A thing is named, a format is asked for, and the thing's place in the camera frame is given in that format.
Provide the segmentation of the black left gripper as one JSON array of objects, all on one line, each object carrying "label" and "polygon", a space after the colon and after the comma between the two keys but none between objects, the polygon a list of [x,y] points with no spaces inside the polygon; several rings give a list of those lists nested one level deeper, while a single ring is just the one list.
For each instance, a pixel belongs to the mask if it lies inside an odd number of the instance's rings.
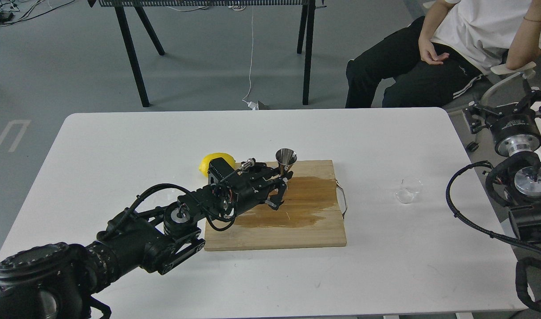
[{"label": "black left gripper", "polygon": [[216,158],[208,168],[208,183],[216,198],[219,218],[236,218],[261,204],[278,210],[287,191],[287,182],[282,179],[292,177],[292,171],[281,173],[279,167],[253,158],[242,162],[238,169],[223,158]]}]

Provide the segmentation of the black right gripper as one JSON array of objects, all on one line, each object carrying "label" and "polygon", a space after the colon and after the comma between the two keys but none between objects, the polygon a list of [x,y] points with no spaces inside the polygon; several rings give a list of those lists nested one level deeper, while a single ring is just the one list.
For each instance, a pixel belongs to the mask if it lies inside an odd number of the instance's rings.
[{"label": "black right gripper", "polygon": [[490,130],[495,144],[495,151],[502,157],[510,157],[522,151],[536,151],[541,146],[541,134],[535,119],[541,119],[541,105],[532,109],[535,103],[541,103],[541,89],[532,89],[517,104],[517,113],[497,120],[497,111],[479,103],[463,107],[462,113],[472,135],[484,128]]}]

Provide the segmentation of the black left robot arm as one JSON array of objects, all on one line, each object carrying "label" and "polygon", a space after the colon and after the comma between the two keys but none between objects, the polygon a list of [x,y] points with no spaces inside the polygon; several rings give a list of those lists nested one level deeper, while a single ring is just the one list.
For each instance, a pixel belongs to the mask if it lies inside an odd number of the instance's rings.
[{"label": "black left robot arm", "polygon": [[94,298],[137,267],[161,275],[205,246],[198,222],[225,222],[255,206],[278,210],[293,160],[277,167],[250,158],[238,168],[222,157],[208,164],[208,183],[189,191],[155,184],[137,196],[89,245],[58,242],[23,250],[0,262],[0,319],[103,319],[110,307]]}]

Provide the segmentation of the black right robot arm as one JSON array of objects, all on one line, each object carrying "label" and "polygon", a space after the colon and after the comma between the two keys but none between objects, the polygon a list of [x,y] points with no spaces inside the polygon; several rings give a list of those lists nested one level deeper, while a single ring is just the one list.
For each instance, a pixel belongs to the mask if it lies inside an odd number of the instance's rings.
[{"label": "black right robot arm", "polygon": [[[479,161],[457,171],[445,191],[449,209],[455,218],[490,238],[541,254],[541,160],[536,152],[541,146],[541,134],[536,124],[536,118],[541,118],[541,89],[528,89],[520,101],[495,108],[473,102],[462,112],[473,135],[482,129],[490,131],[495,151],[504,157],[504,161],[497,165]],[[478,226],[453,204],[453,182],[475,167],[486,168],[486,193],[508,210],[513,237]]]}]

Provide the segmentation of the person's right hand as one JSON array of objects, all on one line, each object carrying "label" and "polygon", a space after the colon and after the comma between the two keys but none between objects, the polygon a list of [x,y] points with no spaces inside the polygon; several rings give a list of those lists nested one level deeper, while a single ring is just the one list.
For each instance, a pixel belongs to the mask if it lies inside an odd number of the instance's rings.
[{"label": "person's right hand", "polygon": [[442,65],[450,55],[447,52],[437,54],[433,43],[424,36],[421,36],[418,40],[419,54],[421,61],[428,63],[429,65]]}]

